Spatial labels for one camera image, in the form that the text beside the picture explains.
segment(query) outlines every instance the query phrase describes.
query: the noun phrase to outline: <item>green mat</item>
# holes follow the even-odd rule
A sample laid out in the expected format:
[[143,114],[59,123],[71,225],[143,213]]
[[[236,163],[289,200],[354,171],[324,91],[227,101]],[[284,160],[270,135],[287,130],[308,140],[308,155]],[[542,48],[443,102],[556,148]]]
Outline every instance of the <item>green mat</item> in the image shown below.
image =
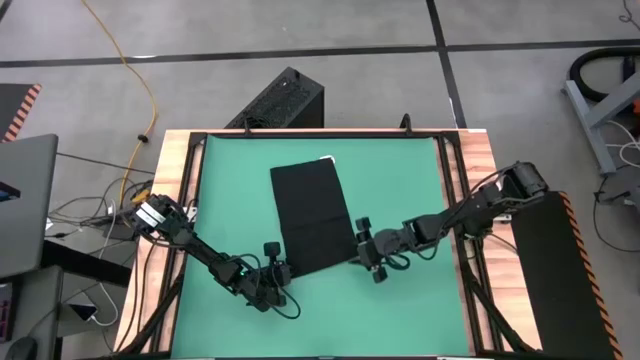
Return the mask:
[[[325,155],[336,160],[351,220],[369,216],[373,231],[444,208],[431,139],[210,136],[196,231],[218,251],[253,253],[266,264],[262,244],[282,243],[269,170]],[[302,307],[297,320],[246,307],[189,259],[172,357],[467,355],[449,240],[433,261],[410,258],[408,271],[389,269],[382,284],[349,264],[294,279],[288,290]]]

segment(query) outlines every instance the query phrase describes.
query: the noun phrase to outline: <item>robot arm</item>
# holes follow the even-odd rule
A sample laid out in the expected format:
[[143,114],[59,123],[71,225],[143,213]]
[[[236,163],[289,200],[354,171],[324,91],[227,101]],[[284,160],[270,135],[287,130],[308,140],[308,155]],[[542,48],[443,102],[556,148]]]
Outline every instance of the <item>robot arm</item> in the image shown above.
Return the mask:
[[391,256],[406,251],[419,253],[435,247],[456,226],[462,226],[465,234],[485,236],[495,217],[515,213],[542,199],[548,192],[546,182],[531,163],[517,162],[498,175],[503,180],[502,188],[496,181],[480,186],[477,192],[439,214],[404,221],[401,229],[384,229],[371,236],[369,219],[357,220],[359,262],[372,272],[376,283],[382,282],[387,278],[383,264],[397,268]]
[[278,245],[275,252],[274,243],[265,244],[265,251],[270,251],[272,261],[268,267],[256,269],[242,257],[217,252],[203,242],[193,231],[182,207],[166,195],[151,195],[129,221],[136,233],[145,239],[157,244],[158,239],[152,235],[157,232],[168,246],[180,248],[196,258],[207,266],[218,284],[233,295],[241,294],[259,311],[286,305],[286,298],[279,293],[279,288],[287,285],[291,277],[288,266],[275,261],[273,256],[279,253],[278,243],[275,243]]

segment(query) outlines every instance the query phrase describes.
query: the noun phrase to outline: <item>gray floor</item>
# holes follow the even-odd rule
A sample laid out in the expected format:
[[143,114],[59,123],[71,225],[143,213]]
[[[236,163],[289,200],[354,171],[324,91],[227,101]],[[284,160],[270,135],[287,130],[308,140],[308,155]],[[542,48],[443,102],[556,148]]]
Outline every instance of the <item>gray floor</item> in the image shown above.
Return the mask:
[[[91,0],[129,55],[434,45],[422,0]],[[638,38],[618,21],[619,2],[602,0],[436,0],[447,44]],[[630,1],[640,16],[640,6]],[[0,61],[116,56],[80,0],[14,1],[0,22]],[[499,166],[536,163],[547,181],[569,193],[622,349],[640,357],[640,262],[638,254],[612,250],[595,236],[592,193],[599,184],[594,158],[566,97],[559,89],[572,61],[589,49],[450,53],[457,88],[471,128],[489,131]],[[455,127],[437,53],[301,57],[141,64],[160,117],[151,143],[135,167],[154,170],[163,133],[170,128],[224,126],[282,69],[292,66],[326,86],[327,127],[395,127],[403,113],[416,126]],[[619,77],[615,62],[585,70],[602,90]],[[20,137],[54,132],[60,151],[125,165],[136,134],[147,126],[150,105],[137,80],[122,66],[0,69],[0,82],[40,83],[43,90]],[[626,139],[615,130],[612,141]],[[627,176],[638,175],[626,169]],[[58,157],[51,206],[101,194],[122,172]],[[135,174],[134,181],[149,178]],[[116,189],[108,198],[116,198]],[[79,204],[82,214],[97,204]],[[598,224],[611,242],[640,248],[637,213],[603,207]],[[56,225],[59,231],[63,226]],[[83,251],[102,245],[92,230],[64,241]],[[129,245],[106,257],[125,260]],[[84,286],[65,279],[65,293]],[[124,291],[108,288],[119,304]],[[113,316],[104,295],[89,294]],[[65,339],[63,358],[107,353],[101,334]],[[115,327],[107,334],[113,339]]]

